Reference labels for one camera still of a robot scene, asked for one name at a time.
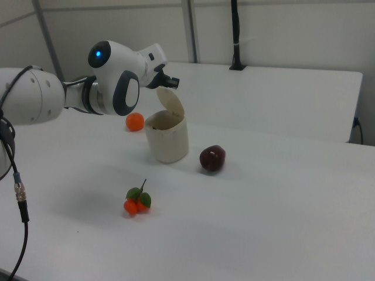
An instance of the black pole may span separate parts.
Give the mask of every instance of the black pole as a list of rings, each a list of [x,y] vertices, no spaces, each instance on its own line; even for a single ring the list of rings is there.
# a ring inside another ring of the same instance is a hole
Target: black pole
[[[241,64],[240,60],[240,18],[237,11],[237,0],[231,0],[232,8],[232,27],[233,27],[233,62],[230,70],[243,70],[246,66]]]

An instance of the white cup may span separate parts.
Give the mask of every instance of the white cup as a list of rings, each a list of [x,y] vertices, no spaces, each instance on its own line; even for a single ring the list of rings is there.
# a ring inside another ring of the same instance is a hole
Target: white cup
[[[157,93],[167,110],[147,118],[145,132],[152,155],[160,162],[172,163],[189,151],[188,126],[178,97],[167,88],[158,88]]]

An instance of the toy orange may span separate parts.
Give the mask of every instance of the toy orange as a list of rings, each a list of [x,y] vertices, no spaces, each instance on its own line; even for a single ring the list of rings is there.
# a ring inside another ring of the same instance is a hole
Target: toy orange
[[[124,209],[131,215],[135,215],[138,212],[136,203],[131,200],[125,201]]]
[[[125,120],[125,124],[127,128],[129,129],[129,131],[131,132],[139,131],[145,125],[145,118],[143,117],[142,114],[138,112],[133,112],[127,116]]]

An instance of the orange fruit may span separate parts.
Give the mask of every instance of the orange fruit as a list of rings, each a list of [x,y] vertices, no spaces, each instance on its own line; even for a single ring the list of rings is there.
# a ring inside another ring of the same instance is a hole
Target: orange fruit
[[[125,201],[124,209],[131,215],[135,215],[138,212],[137,205],[131,200]]]
[[[137,209],[138,211],[146,211],[148,208],[144,206],[139,200],[137,200]]]
[[[139,131],[145,125],[145,118],[143,117],[142,114],[138,112],[133,112],[127,116],[125,120],[125,124],[127,128],[129,129],[129,131],[131,132]]]

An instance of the cable connector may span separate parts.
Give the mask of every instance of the cable connector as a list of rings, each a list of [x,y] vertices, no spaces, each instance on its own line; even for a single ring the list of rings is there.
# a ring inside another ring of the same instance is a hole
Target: cable connector
[[[33,69],[35,69],[35,70],[43,71],[43,69],[42,69],[40,66],[32,66],[32,67],[33,67]]]
[[[25,186],[21,181],[21,175],[17,172],[13,174],[14,177],[14,191],[16,193],[16,199],[18,203],[18,208],[21,213],[22,222],[28,222],[29,212],[28,212],[28,203],[26,201],[26,192]]]
[[[16,193],[16,199],[18,202],[26,200],[25,186],[23,185],[23,183],[15,183],[14,191]]]

